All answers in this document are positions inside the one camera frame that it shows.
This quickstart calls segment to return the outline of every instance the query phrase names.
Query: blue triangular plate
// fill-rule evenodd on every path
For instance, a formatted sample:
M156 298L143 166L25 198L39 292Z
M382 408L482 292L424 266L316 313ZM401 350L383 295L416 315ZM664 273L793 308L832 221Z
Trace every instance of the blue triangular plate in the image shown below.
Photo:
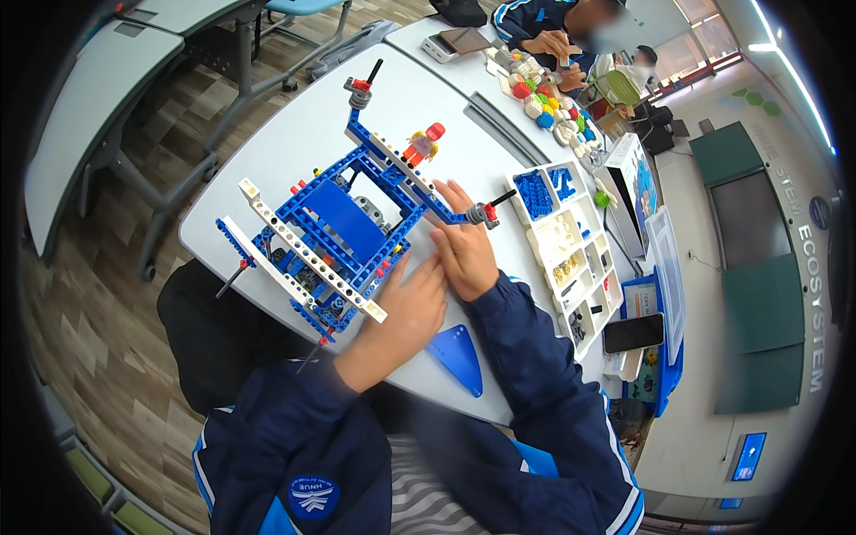
M476 356L476 348L467 327L456 325L451 329L441 330L431 338L425 349L446 366L473 396L482 395L479 357Z

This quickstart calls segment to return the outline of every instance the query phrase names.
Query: green chair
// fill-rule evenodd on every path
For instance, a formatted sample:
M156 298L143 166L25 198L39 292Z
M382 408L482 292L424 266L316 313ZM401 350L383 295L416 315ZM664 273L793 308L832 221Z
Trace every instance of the green chair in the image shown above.
M77 474L83 486L89 490L98 505L104 505L113 493L113 485L104 477L79 449L65 452L71 469Z
M633 83L627 75L617 68L610 70L604 76L596 78L594 80L594 86L613 108L618 107L619 104L632 107L642 101L642 99L639 98L639 93L636 91L636 88L633 87ZM618 97L617 102L612 102L609 98L610 90Z
M110 515L116 524L133 535L174 535L131 502L125 502L115 513L110 511Z

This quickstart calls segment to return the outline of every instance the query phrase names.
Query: navy jacket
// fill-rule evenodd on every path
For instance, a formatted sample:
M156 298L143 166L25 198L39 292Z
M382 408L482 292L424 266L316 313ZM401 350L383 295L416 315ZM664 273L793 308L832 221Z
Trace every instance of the navy jacket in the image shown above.
M576 0L514 0L496 8L490 17L490 23L496 28L499 37L508 43L510 50L524 50L520 45L521 40L535 39L544 30L564 30L565 14L575 5ZM543 67L556 70L556 59L550 54L534 56ZM588 74L597 60L597 55L583 52L571 56L571 59L580 65L580 70Z
M529 288L500 275L469 306L514 411L495 426L424 403L413 434L455 500L493 533L614 533L639 526L643 496L597 383ZM389 533L389 443L330 359L257 369L234 408L214 410L193 452L211 533Z

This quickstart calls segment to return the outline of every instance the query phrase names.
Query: window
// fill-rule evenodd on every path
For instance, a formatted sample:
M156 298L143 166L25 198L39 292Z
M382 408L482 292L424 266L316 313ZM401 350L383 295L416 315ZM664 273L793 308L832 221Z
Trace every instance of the window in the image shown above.
M657 78L677 80L704 66L704 54L698 49L689 32L666 41L654 49L657 52Z
M713 0L673 0L687 22L689 31L654 48L657 78L662 86L738 50L737 39Z
M687 22L694 24L719 11L713 0L675 0Z
M718 13L693 24L693 32L710 62L737 50L734 36L731 35L728 25Z

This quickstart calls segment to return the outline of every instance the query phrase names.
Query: wooden floor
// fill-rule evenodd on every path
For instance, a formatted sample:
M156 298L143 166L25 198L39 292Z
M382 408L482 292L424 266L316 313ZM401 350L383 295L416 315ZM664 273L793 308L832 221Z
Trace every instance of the wooden floor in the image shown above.
M499 2L482 4L490 13ZM293 29L323 40L340 12L300 18ZM433 12L426 0L354 0L345 35L378 19L404 25ZM309 50L276 34L265 38L253 80L282 72ZM305 70L295 78L301 90L309 83ZM153 112L131 125L123 149L166 191L200 161L202 141L236 94L233 82L208 68L180 68L147 94ZM220 162L297 94L276 87L256 99L220 144ZM190 462L204 419L181 394L155 309L166 278L191 258L177 229L202 187L187 199L156 249L155 280L142 282L135 265L152 210L109 171L97 173L95 183L92 215L81 219L68 211L50 269L30 250L22 252L23 316L34 362L80 438L117 478L178 524L208 532Z

